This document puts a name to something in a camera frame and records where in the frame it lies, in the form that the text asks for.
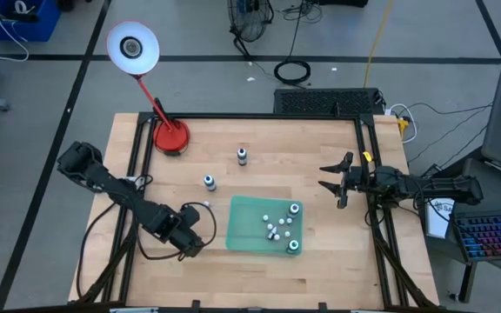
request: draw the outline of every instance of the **desk lamp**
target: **desk lamp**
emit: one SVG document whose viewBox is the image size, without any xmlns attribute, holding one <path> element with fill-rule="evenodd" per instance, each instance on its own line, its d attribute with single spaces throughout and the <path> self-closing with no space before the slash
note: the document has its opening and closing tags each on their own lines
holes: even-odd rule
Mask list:
<svg viewBox="0 0 501 313">
<path fill-rule="evenodd" d="M 160 101 L 152 97 L 142 81 L 143 76 L 156 66 L 160 56 L 160 46 L 152 30 L 135 21 L 118 23 L 108 34 L 107 49 L 111 61 L 137 80 L 162 120 L 153 134 L 156 147 L 165 153 L 183 150 L 189 143 L 189 128 L 181 121 L 169 119 Z"/>
</svg>

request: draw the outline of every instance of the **red object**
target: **red object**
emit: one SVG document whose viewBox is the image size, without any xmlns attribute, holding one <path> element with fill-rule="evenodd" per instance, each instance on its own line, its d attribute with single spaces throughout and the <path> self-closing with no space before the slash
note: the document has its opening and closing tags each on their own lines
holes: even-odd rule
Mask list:
<svg viewBox="0 0 501 313">
<path fill-rule="evenodd" d="M 156 148 L 164 152 L 178 152 L 184 149 L 187 144 L 189 144 L 190 137 L 189 127 L 187 127 L 187 124 L 178 120 L 168 120 L 150 92 L 146 89 L 146 86 L 144 86 L 141 77 L 137 78 L 137 83 L 143 90 L 146 97 L 148 97 L 148 100 L 152 103 L 154 111 L 157 112 L 163 122 L 160 123 L 154 130 L 153 138 Z"/>
</svg>

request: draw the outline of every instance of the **yellow cable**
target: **yellow cable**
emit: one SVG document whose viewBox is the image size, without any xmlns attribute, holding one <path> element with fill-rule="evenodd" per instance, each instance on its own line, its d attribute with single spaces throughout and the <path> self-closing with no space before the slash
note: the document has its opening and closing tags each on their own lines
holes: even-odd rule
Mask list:
<svg viewBox="0 0 501 313">
<path fill-rule="evenodd" d="M 380 39 L 380 35 L 382 35 L 382 31 L 384 30 L 384 26 L 386 25 L 386 21 L 388 20 L 388 16 L 390 15 L 391 8 L 393 7 L 393 0 L 388 0 L 388 6 L 386 6 L 386 11 L 384 12 L 384 17 L 382 17 L 382 23 L 378 28 L 378 33 L 376 34 L 376 39 L 372 44 L 371 53 L 369 55 L 369 62 L 366 64 L 366 73 L 364 73 L 364 84 L 363 88 L 366 88 L 366 84 L 369 82 L 369 74 L 371 72 L 371 62 L 372 55 L 374 55 L 374 50 L 378 44 L 378 40 Z"/>
</svg>

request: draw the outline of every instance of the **fan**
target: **fan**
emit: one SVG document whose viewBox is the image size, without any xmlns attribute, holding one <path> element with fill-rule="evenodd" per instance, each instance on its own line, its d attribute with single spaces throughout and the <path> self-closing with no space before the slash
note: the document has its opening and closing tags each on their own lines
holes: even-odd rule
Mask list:
<svg viewBox="0 0 501 313">
<path fill-rule="evenodd" d="M 270 0 L 227 0 L 230 13 L 230 33 L 235 36 L 233 44 L 245 58 L 251 55 L 244 42 L 252 43 L 266 31 L 266 24 L 274 18 Z"/>
</svg>

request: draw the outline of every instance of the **red lamp base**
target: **red lamp base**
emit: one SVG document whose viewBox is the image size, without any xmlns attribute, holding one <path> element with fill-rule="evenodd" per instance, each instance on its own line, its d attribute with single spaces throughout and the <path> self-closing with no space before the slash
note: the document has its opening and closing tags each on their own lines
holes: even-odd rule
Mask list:
<svg viewBox="0 0 501 313">
<path fill-rule="evenodd" d="M 189 127 L 182 121 L 170 121 L 170 130 L 165 123 L 160 123 L 154 130 L 154 144 L 164 152 L 178 152 L 189 144 Z"/>
</svg>

